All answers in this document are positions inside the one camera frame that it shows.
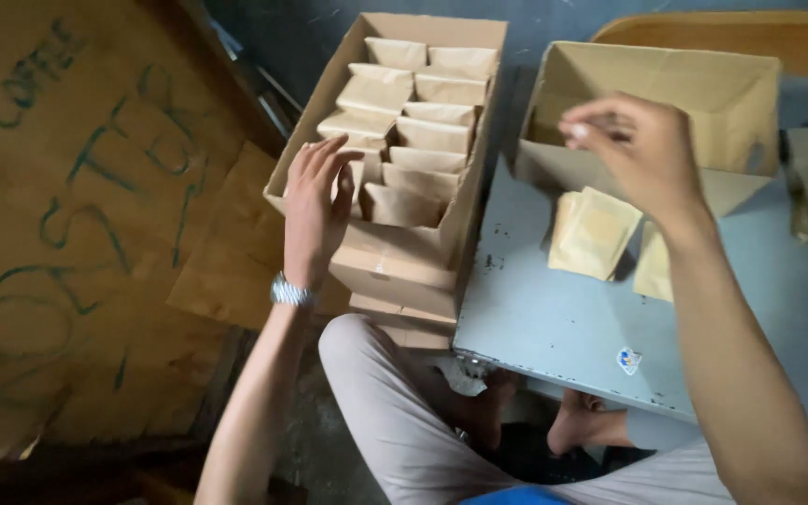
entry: fingernail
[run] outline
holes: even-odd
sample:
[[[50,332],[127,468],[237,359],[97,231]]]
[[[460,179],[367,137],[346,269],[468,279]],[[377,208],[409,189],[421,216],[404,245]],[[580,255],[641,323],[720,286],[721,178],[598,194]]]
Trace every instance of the fingernail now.
[[[575,137],[575,138],[588,137],[588,127],[587,127],[587,125],[577,124],[577,125],[573,126],[572,134],[573,134],[573,137]]]

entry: blue cloth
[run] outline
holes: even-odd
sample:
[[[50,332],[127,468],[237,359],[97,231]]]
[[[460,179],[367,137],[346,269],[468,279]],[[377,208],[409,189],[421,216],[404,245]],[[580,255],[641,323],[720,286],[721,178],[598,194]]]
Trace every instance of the blue cloth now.
[[[465,499],[461,505],[571,505],[540,487],[514,487]]]

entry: left hand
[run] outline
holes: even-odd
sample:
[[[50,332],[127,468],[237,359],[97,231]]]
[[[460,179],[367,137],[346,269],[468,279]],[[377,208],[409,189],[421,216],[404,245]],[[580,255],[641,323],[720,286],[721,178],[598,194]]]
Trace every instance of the left hand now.
[[[330,259],[345,237],[354,196],[348,162],[364,157],[357,151],[339,153],[346,142],[347,135],[342,135],[305,144],[289,166],[283,273],[297,288],[320,288]],[[336,175],[339,193],[333,202],[330,194]]]

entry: hand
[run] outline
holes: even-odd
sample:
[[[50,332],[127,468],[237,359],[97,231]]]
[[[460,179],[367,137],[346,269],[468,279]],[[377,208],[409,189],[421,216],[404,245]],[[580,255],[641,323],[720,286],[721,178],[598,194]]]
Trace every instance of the hand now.
[[[330,259],[342,244],[354,178],[348,162],[363,153],[339,153],[347,135],[305,144],[289,166],[286,195],[286,255],[283,273],[297,288],[318,289],[330,268]],[[339,193],[330,200],[339,176]]]
[[[568,147],[600,156],[632,204],[663,231],[686,226],[689,216],[712,219],[682,110],[616,92],[567,110],[559,128]]]

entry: sticker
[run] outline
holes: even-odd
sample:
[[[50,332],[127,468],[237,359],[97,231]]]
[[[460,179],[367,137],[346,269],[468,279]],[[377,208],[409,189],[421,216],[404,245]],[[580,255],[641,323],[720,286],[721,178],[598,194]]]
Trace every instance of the sticker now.
[[[637,366],[641,363],[642,356],[629,347],[624,347],[616,356],[616,362],[629,375],[637,372]]]

